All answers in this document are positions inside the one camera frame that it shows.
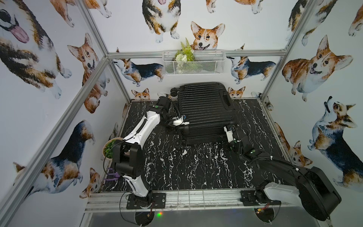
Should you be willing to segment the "black hard-shell suitcase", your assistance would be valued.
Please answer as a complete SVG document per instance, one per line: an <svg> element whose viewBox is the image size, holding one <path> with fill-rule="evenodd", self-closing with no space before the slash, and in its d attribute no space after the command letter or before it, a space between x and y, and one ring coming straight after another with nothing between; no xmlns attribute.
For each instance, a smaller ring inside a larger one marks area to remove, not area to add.
<svg viewBox="0 0 363 227"><path fill-rule="evenodd" d="M222 83L191 83L177 90L179 112L189 123L178 127L186 144L224 141L227 138L224 128L239 124L237 111Z"/></svg>

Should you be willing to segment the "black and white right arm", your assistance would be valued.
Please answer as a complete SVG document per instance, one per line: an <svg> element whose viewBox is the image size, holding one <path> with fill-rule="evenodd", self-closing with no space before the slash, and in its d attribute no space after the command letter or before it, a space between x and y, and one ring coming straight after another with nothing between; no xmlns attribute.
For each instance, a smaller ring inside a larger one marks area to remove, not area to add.
<svg viewBox="0 0 363 227"><path fill-rule="evenodd" d="M247 165L268 171L283 183L264 181L255 189L253 202L268 204L271 201L289 203L304 208L312 217L325 221L342 199L325 173L317 168L305 168L276 158L254 148L249 137L235 125L224 127L229 147Z"/></svg>

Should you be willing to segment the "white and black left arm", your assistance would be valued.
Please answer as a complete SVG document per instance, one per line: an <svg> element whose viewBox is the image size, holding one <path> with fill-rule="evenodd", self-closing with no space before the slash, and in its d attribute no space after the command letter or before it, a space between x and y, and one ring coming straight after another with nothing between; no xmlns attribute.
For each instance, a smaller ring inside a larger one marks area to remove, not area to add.
<svg viewBox="0 0 363 227"><path fill-rule="evenodd" d="M184 119L175 103L161 96L155 104L145 108L141 120L122 140L112 147L111 168L129 184L132 193L139 199L152 198L152 189L145 179L143 148L151 132L158 125L179 126Z"/></svg>

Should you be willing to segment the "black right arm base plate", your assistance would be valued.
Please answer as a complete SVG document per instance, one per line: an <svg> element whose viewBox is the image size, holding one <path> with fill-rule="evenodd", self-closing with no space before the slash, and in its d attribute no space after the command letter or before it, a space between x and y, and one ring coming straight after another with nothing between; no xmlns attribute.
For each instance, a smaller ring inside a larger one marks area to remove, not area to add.
<svg viewBox="0 0 363 227"><path fill-rule="evenodd" d="M270 200L263 191L259 190L241 190L240 201L244 206L266 206L269 205L280 205L280 201Z"/></svg>

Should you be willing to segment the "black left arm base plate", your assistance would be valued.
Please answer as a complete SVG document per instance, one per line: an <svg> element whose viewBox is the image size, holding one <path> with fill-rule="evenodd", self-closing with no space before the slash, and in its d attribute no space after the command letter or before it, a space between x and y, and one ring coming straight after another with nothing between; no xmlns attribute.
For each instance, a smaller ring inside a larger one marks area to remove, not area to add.
<svg viewBox="0 0 363 227"><path fill-rule="evenodd" d="M130 194L127 202L126 209L128 210L164 209L166 193L149 192L146 197L139 197L134 194Z"/></svg>

